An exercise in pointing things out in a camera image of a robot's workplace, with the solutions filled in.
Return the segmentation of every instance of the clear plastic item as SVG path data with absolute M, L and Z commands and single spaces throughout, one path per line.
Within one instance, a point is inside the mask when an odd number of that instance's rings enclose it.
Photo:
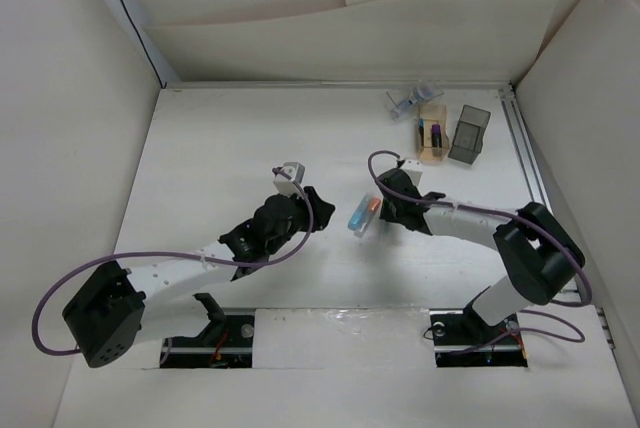
M 411 88 L 409 94 L 406 94 L 404 98 L 401 98 L 399 101 L 396 101 L 390 92 L 386 94 L 389 100 L 391 100 L 391 103 L 388 105 L 391 118 L 394 121 L 400 121 L 415 115 L 418 105 L 434 101 L 436 98 L 442 96 L 444 91 L 433 82 L 420 81 Z
M 484 132 L 491 113 L 470 105 L 464 105 L 456 126 L 449 158 L 472 164 L 482 151 Z
M 376 198 L 371 193 L 365 194 L 351 216 L 349 223 L 347 223 L 347 228 L 353 231 L 356 236 L 363 236 L 371 221 L 375 218 L 381 204 L 382 200 L 380 198 Z

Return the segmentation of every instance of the screw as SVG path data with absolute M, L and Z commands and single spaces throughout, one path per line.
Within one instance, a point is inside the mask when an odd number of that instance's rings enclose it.
M 433 336 L 437 336 L 438 338 L 440 338 L 441 336 L 444 336 L 445 335 L 444 328 L 445 328 L 444 323 L 442 323 L 441 321 L 436 321 L 432 325 L 432 329 L 431 329 L 431 331 L 433 332 Z
M 243 338 L 253 338 L 253 325 L 242 325 L 240 327 L 240 336 Z
M 520 328 L 517 321 L 508 320 L 505 325 L 509 331 L 517 331 Z

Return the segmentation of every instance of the gray transparent box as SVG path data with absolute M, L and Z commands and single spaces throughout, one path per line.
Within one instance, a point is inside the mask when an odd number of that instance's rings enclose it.
M 456 126 L 456 134 L 449 150 L 449 158 L 472 164 L 482 151 L 482 138 L 491 113 L 464 105 Z

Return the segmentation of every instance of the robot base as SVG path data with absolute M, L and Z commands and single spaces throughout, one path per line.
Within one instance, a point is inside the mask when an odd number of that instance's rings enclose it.
M 518 322 L 516 315 L 509 316 L 498 326 L 489 327 L 479 336 L 472 335 L 465 327 L 465 316 L 461 309 L 431 310 L 430 317 L 431 329 L 428 331 L 433 335 L 435 360 L 439 368 L 528 366 L 523 348 L 513 336 L 478 351 L 456 353 L 499 336 L 507 329 L 507 323 Z
M 177 336 L 171 340 L 169 357 L 160 368 L 251 368 L 255 310 L 227 310 L 227 336 L 211 343 Z M 218 348 L 219 358 L 214 358 Z M 167 340 L 163 343 L 163 353 Z

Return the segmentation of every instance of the red wire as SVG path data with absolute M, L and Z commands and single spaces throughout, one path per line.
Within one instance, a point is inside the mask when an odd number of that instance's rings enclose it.
M 505 330 L 504 328 L 500 328 L 500 333 L 506 333 L 507 330 Z M 521 350 L 524 349 L 524 346 L 522 345 L 522 338 L 519 335 L 516 335 L 515 333 L 513 333 L 511 335 L 517 342 L 518 342 L 518 346 L 520 347 Z
M 220 341 L 216 345 L 216 351 L 214 351 L 213 355 L 211 355 L 211 359 L 209 360 L 210 365 L 213 365 L 214 361 L 218 360 L 218 351 L 220 351 L 220 347 L 223 345 L 223 343 L 227 341 L 228 336 L 229 336 L 229 331 L 227 330 L 224 332 L 224 334 L 222 335 L 222 338 L 220 338 Z

